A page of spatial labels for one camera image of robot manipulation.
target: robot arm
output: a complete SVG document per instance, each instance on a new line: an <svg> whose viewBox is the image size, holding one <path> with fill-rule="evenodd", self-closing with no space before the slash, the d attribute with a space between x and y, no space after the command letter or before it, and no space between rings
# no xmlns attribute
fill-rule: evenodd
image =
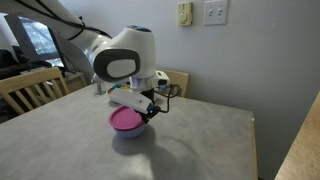
<svg viewBox="0 0 320 180"><path fill-rule="evenodd" d="M163 76L155 73L155 42L149 29L128 26L111 39L98 29L85 26L57 0L2 0L0 12L36 20L58 32L82 50L95 73L105 81L129 78L131 89L138 92L152 91L154 87L169 83L168 78L159 81ZM110 98L149 113L152 98L145 99L135 92L119 92L115 90Z"/></svg>

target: bowl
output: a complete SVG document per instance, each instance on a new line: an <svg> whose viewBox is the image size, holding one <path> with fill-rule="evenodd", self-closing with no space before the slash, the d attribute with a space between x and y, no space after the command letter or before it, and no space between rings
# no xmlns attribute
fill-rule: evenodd
<svg viewBox="0 0 320 180"><path fill-rule="evenodd" d="M120 106L109 117L109 124L122 138L134 138L146 128L139 113L126 106Z"/></svg>

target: countertop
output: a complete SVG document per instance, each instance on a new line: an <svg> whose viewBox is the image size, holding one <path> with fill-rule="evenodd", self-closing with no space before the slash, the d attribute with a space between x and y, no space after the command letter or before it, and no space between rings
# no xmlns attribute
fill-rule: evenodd
<svg viewBox="0 0 320 180"><path fill-rule="evenodd" d="M0 124L0 179L256 179L252 112L177 97L121 139L108 124L118 106L87 86Z"/></svg>
<svg viewBox="0 0 320 180"><path fill-rule="evenodd" d="M320 179L320 93L280 167L277 180Z"/></svg>

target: wall switch plate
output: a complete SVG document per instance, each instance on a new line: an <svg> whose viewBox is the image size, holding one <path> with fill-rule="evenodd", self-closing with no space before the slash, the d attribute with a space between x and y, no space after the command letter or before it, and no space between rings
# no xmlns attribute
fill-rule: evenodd
<svg viewBox="0 0 320 180"><path fill-rule="evenodd" d="M204 3L205 26L226 24L228 0L206 1Z"/></svg>
<svg viewBox="0 0 320 180"><path fill-rule="evenodd" d="M178 25L190 26L192 24L192 3L178 4Z"/></svg>

